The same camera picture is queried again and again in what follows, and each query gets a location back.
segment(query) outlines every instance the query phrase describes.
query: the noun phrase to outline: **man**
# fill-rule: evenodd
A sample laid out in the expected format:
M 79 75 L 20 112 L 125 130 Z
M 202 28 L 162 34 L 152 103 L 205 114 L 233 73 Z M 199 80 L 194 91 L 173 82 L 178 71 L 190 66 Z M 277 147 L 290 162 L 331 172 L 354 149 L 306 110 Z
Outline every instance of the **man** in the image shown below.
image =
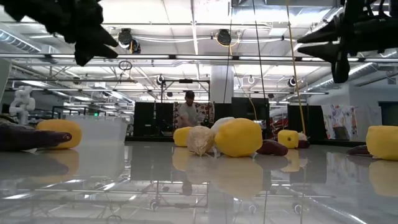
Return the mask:
M 193 104 L 195 94 L 189 90 L 185 94 L 185 103 L 181 105 L 179 109 L 180 113 L 180 124 L 179 128 L 194 127 L 198 125 L 197 108 Z

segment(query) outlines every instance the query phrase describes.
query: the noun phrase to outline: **colorful artwork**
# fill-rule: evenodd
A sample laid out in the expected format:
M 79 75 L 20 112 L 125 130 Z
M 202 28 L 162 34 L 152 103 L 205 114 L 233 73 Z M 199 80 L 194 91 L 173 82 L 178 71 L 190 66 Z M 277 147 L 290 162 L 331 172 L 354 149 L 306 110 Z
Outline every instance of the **colorful artwork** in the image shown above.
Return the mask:
M 355 107 L 323 105 L 322 111 L 328 139 L 341 139 L 340 136 L 345 135 L 348 140 L 352 140 L 354 136 L 358 135 Z
M 202 122 L 207 116 L 209 117 L 209 122 L 214 123 L 214 106 L 213 103 L 194 103 L 197 108 L 198 121 Z M 178 128 L 178 123 L 180 122 L 180 113 L 178 112 L 181 107 L 181 103 L 174 103 L 174 113 L 173 113 L 173 128 L 176 130 Z

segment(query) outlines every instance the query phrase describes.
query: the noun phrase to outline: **glossy white floor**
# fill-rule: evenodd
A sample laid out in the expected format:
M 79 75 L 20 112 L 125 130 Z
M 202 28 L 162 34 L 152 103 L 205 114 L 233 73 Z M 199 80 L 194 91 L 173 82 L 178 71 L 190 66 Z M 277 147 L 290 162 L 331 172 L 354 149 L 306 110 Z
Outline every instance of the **glossy white floor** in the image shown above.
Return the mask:
M 0 223 L 396 223 L 398 162 L 312 146 L 190 156 L 171 143 L 0 154 Z

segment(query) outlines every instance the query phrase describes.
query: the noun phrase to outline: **white robot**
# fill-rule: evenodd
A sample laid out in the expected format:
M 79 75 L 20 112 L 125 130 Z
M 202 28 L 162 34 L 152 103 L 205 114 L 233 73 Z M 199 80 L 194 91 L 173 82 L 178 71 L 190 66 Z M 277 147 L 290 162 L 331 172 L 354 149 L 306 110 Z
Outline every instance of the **white robot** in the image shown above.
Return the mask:
M 20 86 L 15 92 L 15 99 L 11 103 L 9 112 L 11 116 L 19 114 L 19 124 L 27 124 L 29 111 L 35 109 L 35 99 L 30 97 L 31 86 Z

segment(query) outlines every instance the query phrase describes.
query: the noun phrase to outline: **black robotic arm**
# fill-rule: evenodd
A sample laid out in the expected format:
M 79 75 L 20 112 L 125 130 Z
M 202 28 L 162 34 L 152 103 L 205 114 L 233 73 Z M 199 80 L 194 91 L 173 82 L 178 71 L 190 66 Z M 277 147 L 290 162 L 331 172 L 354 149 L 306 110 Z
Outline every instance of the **black robotic arm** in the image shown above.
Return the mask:
M 101 26 L 100 0 L 0 0 L 4 10 L 16 21 L 25 16 L 43 24 L 51 34 L 61 34 L 65 42 L 75 44 L 75 59 L 84 66 L 93 57 L 116 58 L 107 45 L 118 43 Z

